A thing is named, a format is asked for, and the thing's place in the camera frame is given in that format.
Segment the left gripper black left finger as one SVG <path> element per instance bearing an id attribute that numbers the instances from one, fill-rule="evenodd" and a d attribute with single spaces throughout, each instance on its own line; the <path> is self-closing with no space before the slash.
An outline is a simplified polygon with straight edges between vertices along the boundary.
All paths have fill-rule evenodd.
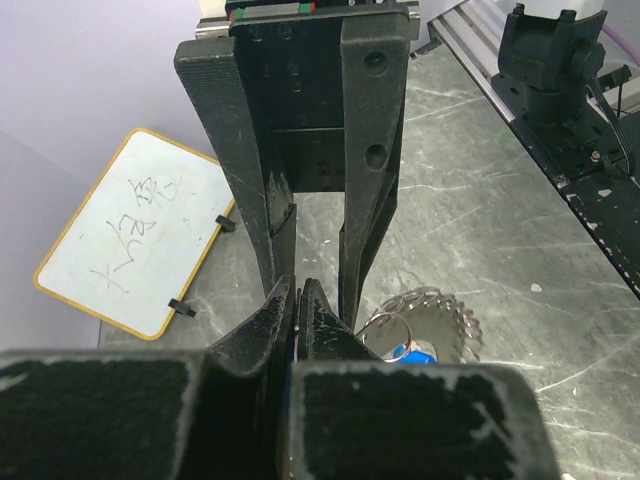
<path id="1" fill-rule="evenodd" d="M 5 479 L 276 479 L 293 280 L 199 350 L 1 357 Z"/>

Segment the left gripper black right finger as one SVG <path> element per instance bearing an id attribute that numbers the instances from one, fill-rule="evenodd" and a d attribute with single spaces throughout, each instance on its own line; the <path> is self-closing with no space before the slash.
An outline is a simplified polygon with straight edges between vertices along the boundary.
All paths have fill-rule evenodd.
<path id="1" fill-rule="evenodd" d="M 556 479 L 535 395 L 514 369 L 387 363 L 328 305 L 300 297 L 289 410 L 296 479 Z"/>

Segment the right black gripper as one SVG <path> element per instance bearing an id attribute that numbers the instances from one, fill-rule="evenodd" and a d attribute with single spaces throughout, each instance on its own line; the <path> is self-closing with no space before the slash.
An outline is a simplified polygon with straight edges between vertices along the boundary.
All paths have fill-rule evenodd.
<path id="1" fill-rule="evenodd" d="M 339 315 L 354 327 L 397 205 L 416 1 L 229 1 L 234 39 L 174 68 L 217 154 L 268 294 L 295 270 L 293 192 L 343 192 Z"/>

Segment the blue tagged key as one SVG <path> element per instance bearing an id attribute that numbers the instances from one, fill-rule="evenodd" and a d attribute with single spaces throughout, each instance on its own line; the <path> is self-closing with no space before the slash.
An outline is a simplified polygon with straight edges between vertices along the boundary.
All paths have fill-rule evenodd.
<path id="1" fill-rule="evenodd" d="M 436 364 L 437 358 L 420 348 L 411 349 L 405 345 L 398 345 L 389 352 L 384 361 L 387 363 L 405 363 L 405 364 L 419 364 L 428 365 Z"/>

